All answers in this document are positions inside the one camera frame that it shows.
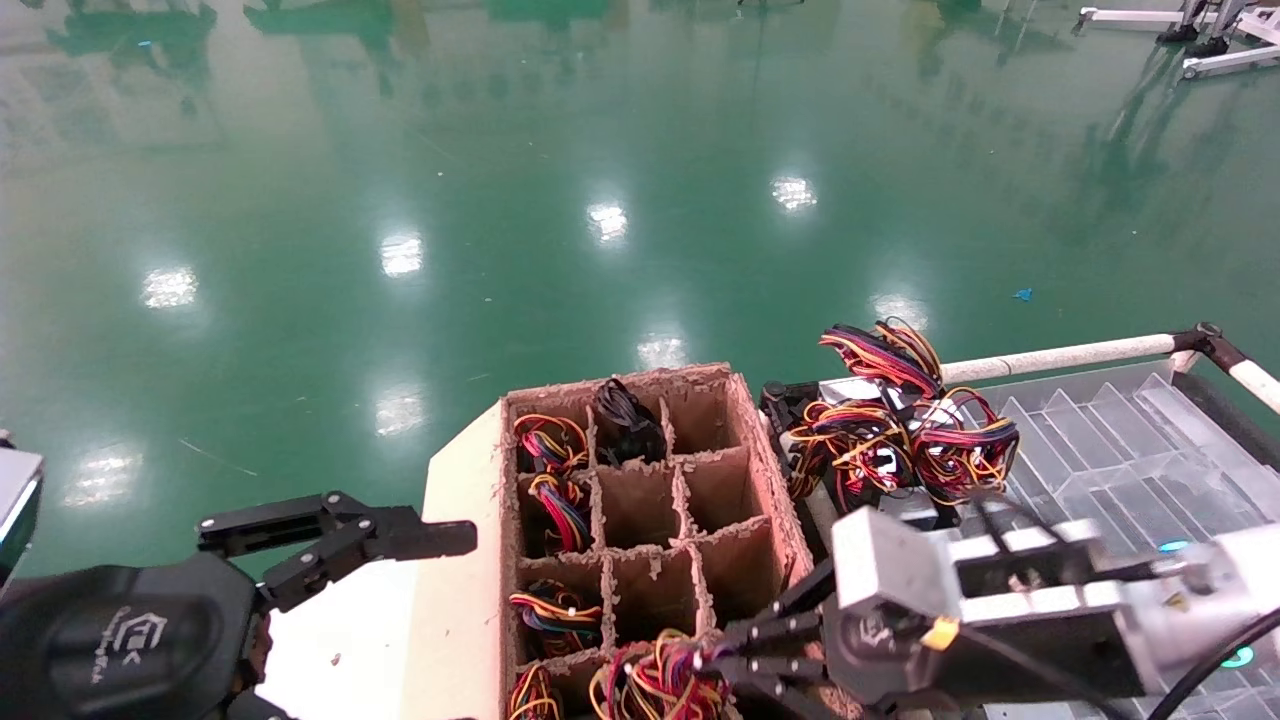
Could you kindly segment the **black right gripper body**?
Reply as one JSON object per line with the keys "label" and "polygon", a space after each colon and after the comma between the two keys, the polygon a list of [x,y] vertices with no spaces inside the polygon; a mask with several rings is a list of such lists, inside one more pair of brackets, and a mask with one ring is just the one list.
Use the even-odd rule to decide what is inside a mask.
{"label": "black right gripper body", "polygon": [[974,708],[1146,693],[1146,646],[1117,600],[969,598],[941,612],[822,607],[829,680],[867,708]]}

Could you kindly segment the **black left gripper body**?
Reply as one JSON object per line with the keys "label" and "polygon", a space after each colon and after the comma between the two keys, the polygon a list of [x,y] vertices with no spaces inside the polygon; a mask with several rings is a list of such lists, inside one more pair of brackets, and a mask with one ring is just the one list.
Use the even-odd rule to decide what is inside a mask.
{"label": "black left gripper body", "polygon": [[5,719],[224,719],[273,646],[256,583],[211,553],[3,592]]}

